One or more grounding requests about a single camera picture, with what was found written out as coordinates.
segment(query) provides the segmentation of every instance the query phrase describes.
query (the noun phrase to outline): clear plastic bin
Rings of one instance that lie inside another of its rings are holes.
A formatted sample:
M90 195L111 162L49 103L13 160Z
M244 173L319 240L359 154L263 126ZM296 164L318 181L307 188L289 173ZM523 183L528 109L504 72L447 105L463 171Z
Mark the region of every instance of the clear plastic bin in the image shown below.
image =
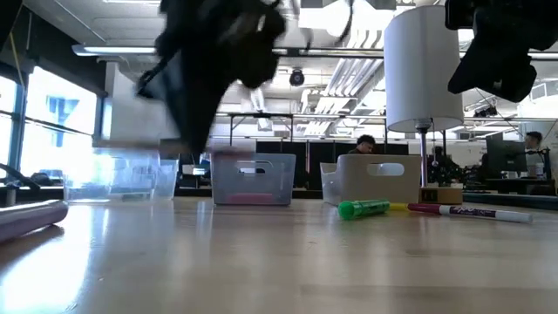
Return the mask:
M295 180L294 154L253 154L235 160L214 156L211 185L217 205L290 205Z
M166 161L161 167L157 153L93 148L71 158L78 161L64 169L66 201L152 201L154 196L168 198L170 195L167 173L173 169L169 169Z

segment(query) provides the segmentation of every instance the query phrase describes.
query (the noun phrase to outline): marker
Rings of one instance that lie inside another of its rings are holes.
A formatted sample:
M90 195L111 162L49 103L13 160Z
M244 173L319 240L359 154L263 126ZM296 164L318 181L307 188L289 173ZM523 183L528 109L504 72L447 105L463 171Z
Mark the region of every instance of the marker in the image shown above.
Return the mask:
M435 215L459 215L467 217L492 219L501 222L532 222L531 214L512 212L506 210L468 208L464 206L448 206L437 204L402 204L393 203L391 210L411 210L420 213Z

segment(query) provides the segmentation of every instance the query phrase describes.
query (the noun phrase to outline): security camera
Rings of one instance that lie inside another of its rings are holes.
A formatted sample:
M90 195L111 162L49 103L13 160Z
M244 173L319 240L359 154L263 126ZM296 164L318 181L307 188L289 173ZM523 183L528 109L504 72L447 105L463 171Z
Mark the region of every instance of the security camera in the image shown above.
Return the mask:
M304 74L300 69L295 69L290 74L289 82L291 86L298 87L304 84Z

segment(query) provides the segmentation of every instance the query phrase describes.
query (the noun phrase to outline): computer monitor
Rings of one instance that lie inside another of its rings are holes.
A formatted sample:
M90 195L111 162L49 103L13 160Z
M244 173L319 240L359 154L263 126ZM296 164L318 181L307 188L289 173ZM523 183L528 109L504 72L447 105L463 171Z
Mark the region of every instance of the computer monitor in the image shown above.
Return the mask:
M487 139L487 153L488 166L493 171L527 172L523 142Z

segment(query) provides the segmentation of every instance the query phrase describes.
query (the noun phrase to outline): green marker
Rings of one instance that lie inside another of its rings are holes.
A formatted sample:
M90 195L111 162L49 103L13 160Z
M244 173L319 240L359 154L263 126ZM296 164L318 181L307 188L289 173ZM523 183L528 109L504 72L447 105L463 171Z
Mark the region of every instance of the green marker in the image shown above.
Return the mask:
M355 220L369 215L384 214L390 209L387 200L343 201L339 204L339 215L344 220Z

